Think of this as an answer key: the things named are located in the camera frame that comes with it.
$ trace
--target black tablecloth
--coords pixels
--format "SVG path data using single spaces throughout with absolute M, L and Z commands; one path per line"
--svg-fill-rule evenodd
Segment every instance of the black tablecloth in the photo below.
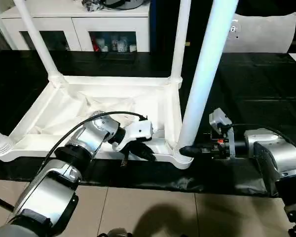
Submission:
M 94 52 L 53 52 L 60 72 L 77 76 L 167 77 L 172 56 Z M 184 114 L 198 53 L 185 52 L 180 89 Z M 9 134 L 47 85 L 35 52 L 0 53 L 0 131 Z M 259 123 L 287 134 L 296 143 L 296 62 L 288 54 L 224 54 L 195 142 L 209 131 L 208 114 L 221 107 L 233 122 Z M 0 161 L 0 179 L 30 181 L 42 158 Z M 187 170 L 165 162 L 94 160 L 82 184 L 269 197 L 255 160 L 207 160 Z

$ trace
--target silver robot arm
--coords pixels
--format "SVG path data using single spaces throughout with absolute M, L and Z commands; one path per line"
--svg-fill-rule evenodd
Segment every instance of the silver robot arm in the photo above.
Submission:
M 184 147 L 180 150 L 182 155 L 197 157 L 210 154 L 212 159 L 256 159 L 266 189 L 272 195 L 278 194 L 285 204 L 289 221 L 296 223 L 296 146 L 293 141 L 270 127 L 247 130 L 243 139 L 236 141 L 233 127 L 245 124 L 232 124 L 220 108 L 214 110 L 209 119 L 214 132 L 211 133 L 211 142 Z M 289 234 L 296 237 L 296 225 Z
M 23 191 L 15 204 L 14 217 L 0 228 L 0 237 L 61 234 L 77 206 L 75 191 L 81 182 L 81 174 L 101 144 L 109 142 L 115 150 L 122 151 L 137 139 L 148 140 L 151 135 L 152 125 L 148 120 L 136 121 L 125 128 L 110 116 L 85 123 L 64 147 L 56 149 L 56 158 L 47 162 Z

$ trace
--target silver metal housing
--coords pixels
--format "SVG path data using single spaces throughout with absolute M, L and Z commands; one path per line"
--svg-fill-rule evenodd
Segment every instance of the silver metal housing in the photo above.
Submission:
M 91 117 L 102 113 L 104 112 L 96 111 Z M 119 123 L 108 115 L 96 118 L 78 129 L 66 145 L 83 147 L 94 157 L 102 143 L 116 134 L 118 127 Z
M 57 159 L 49 161 L 20 195 L 14 207 L 14 215 L 21 214 L 23 209 L 29 209 L 50 218 L 53 225 L 57 223 L 74 190 L 48 178 L 50 172 L 55 172 L 73 183 L 81 179 L 81 173 L 75 167 Z

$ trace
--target glass cabinet door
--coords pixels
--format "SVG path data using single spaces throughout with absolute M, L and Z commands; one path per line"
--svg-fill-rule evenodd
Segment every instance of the glass cabinet door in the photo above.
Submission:
M 82 51 L 149 52 L 147 17 L 73 18 Z
M 89 31 L 93 51 L 135 52 L 137 51 L 135 32 Z
M 11 18 L 2 21 L 18 50 L 35 49 L 22 19 Z M 71 18 L 33 18 L 33 22 L 49 50 L 81 51 Z
M 35 50 L 35 46 L 27 31 L 20 32 L 30 50 Z M 48 50 L 69 51 L 66 36 L 63 31 L 40 31 L 40 34 L 48 48 Z

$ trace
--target beige floor tile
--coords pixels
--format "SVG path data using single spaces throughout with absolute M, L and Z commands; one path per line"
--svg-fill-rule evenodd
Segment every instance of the beige floor tile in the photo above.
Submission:
M 200 236 L 287 237 L 281 199 L 196 194 Z
M 61 237 L 96 237 L 101 221 L 107 188 L 79 186 L 79 203 Z
M 14 205 L 25 188 L 26 183 L 0 180 L 0 198 Z M 0 226 L 9 217 L 10 212 L 0 207 Z
M 196 237 L 194 194 L 109 188 L 99 234 L 114 228 L 134 237 Z

